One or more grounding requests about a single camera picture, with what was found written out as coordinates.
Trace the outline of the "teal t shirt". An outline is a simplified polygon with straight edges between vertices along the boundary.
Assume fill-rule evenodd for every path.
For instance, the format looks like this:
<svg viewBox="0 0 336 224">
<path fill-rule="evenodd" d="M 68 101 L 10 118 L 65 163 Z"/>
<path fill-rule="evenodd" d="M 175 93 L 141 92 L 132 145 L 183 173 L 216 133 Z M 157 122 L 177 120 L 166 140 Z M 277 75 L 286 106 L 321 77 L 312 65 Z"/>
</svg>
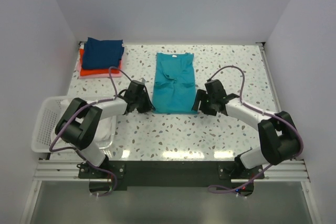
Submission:
<svg viewBox="0 0 336 224">
<path fill-rule="evenodd" d="M 196 114 L 194 55 L 156 54 L 152 103 L 158 114 Z"/>
</svg>

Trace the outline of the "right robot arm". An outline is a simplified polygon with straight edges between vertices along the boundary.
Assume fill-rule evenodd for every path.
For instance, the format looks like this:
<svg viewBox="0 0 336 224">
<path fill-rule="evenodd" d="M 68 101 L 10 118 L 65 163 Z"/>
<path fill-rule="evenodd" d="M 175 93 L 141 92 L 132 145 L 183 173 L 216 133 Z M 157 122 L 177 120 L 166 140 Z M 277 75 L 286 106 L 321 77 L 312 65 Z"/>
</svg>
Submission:
<svg viewBox="0 0 336 224">
<path fill-rule="evenodd" d="M 221 113 L 258 131 L 259 147 L 235 157 L 231 177 L 246 178 L 257 166 L 278 165 L 302 153 L 303 140 L 289 113 L 265 112 L 248 104 L 237 94 L 227 94 L 219 80 L 208 81 L 205 88 L 197 90 L 192 110 L 213 116 Z"/>
</svg>

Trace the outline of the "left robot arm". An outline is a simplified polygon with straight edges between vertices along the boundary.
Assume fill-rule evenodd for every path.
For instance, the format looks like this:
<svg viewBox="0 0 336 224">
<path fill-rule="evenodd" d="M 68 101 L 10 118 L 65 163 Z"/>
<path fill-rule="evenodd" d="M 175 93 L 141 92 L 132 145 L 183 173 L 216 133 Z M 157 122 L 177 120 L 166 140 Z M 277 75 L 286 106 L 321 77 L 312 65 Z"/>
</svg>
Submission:
<svg viewBox="0 0 336 224">
<path fill-rule="evenodd" d="M 59 139 L 68 143 L 69 149 L 90 165 L 90 171 L 97 178 L 103 178 L 111 170 L 109 158 L 94 142 L 99 122 L 113 116 L 126 115 L 137 110 L 147 113 L 154 110 L 144 83 L 132 80 L 127 89 L 115 98 L 87 103 L 74 98 L 55 127 L 56 137 L 49 147 L 51 153 L 64 150 L 55 149 Z"/>
</svg>

